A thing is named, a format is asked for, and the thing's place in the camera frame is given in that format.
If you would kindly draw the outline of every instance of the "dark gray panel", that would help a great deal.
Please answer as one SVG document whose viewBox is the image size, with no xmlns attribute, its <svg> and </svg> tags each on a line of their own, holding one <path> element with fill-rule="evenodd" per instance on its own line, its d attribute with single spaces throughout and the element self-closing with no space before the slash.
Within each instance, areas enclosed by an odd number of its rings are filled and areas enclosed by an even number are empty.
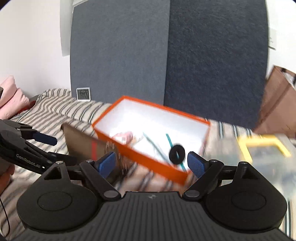
<svg viewBox="0 0 296 241">
<path fill-rule="evenodd" d="M 132 193 L 103 204 L 84 227 L 63 234 L 26 230 L 15 241 L 269 241 L 291 240 L 280 230 L 244 234 L 212 221 L 198 202 L 187 202 L 177 192 Z"/>
<path fill-rule="evenodd" d="M 265 0 L 171 0 L 164 104 L 253 128 L 267 58 Z"/>
<path fill-rule="evenodd" d="M 163 104 L 169 0 L 88 0 L 74 8 L 71 88 L 91 98 L 122 95 Z"/>
</svg>

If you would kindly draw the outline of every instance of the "yellow frame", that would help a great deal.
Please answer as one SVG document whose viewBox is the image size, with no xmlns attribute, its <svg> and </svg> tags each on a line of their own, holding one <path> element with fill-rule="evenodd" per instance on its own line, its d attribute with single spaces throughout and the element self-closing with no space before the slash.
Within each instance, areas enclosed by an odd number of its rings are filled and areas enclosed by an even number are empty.
<svg viewBox="0 0 296 241">
<path fill-rule="evenodd" d="M 263 135 L 258 137 L 239 137 L 237 139 L 245 161 L 253 163 L 248 147 L 276 146 L 285 157 L 291 157 L 291 153 L 284 144 L 274 135 Z"/>
</svg>

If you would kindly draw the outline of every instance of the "striped bedsheet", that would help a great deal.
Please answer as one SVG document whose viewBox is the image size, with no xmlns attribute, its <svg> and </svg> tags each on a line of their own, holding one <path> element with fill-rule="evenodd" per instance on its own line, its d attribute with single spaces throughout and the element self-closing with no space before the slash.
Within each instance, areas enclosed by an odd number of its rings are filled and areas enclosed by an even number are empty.
<svg viewBox="0 0 296 241">
<path fill-rule="evenodd" d="M 55 136 L 58 139 L 58 144 L 54 147 L 36 141 L 30 141 L 34 145 L 45 151 L 67 154 L 65 138 L 63 132 L 60 130 L 61 124 L 63 122 L 68 122 L 79 130 L 91 136 L 95 136 L 91 123 L 94 122 L 108 106 L 109 104 L 102 102 L 77 102 L 76 99 L 71 97 L 70 91 L 53 89 L 45 91 L 38 97 L 36 105 L 33 108 L 22 112 L 12 120 L 32 125 L 34 129 Z M 254 134 L 250 129 L 211 120 L 211 130 L 204 154 L 207 154 L 207 152 L 211 150 L 211 144 L 215 139 L 243 135 L 252 136 Z M 23 226 L 16 214 L 15 205 L 19 196 L 39 176 L 40 175 L 36 173 L 16 167 L 16 173 L 13 176 L 14 181 L 1 196 L 12 227 L 8 239 L 12 239 L 23 230 Z M 115 187 L 122 195 L 125 191 L 174 190 L 182 192 L 184 190 L 184 187 L 180 187 L 137 164 L 133 165 L 127 177 L 117 183 Z M 293 200 L 294 199 L 287 200 L 288 211 L 280 229 L 289 237 L 295 239 L 296 237 L 293 232 L 293 210 L 295 205 Z M 6 234 L 8 230 L 7 221 L 2 208 L 0 208 L 0 210 L 0 229 Z"/>
</svg>

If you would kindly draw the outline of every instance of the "pink pillow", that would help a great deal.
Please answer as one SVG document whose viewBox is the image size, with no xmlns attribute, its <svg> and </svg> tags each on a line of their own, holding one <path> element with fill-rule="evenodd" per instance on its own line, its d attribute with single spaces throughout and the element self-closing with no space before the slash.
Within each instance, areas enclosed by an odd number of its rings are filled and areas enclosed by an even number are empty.
<svg viewBox="0 0 296 241">
<path fill-rule="evenodd" d="M 13 117 L 20 109 L 29 104 L 29 98 L 23 95 L 19 88 L 14 96 L 0 109 L 0 119 L 9 119 Z"/>
<path fill-rule="evenodd" d="M 1 107 L 13 97 L 13 95 L 17 91 L 17 87 L 15 85 L 15 79 L 12 75 L 8 76 L 8 78 L 4 80 L 2 84 L 0 84 L 0 86 L 3 88 L 3 93 L 0 99 Z"/>
</svg>

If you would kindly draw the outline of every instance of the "black cable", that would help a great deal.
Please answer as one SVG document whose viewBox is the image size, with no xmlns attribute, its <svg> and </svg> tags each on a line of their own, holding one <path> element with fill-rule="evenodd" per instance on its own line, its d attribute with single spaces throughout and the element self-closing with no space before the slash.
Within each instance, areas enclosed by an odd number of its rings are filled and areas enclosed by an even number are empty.
<svg viewBox="0 0 296 241">
<path fill-rule="evenodd" d="M 0 198 L 0 202 L 1 202 L 2 208 L 3 208 L 3 210 L 4 210 L 4 213 L 5 213 L 5 216 L 6 216 L 6 220 L 7 220 L 7 224 L 8 224 L 8 232 L 7 232 L 7 234 L 4 236 L 4 238 L 6 238 L 6 237 L 8 236 L 8 234 L 10 233 L 10 223 L 9 223 L 9 219 L 8 219 L 8 216 L 7 216 L 7 213 L 6 213 L 6 210 L 5 210 L 5 207 L 4 207 L 4 205 L 3 205 L 3 202 L 2 202 L 2 200 L 1 200 L 1 198 Z"/>
</svg>

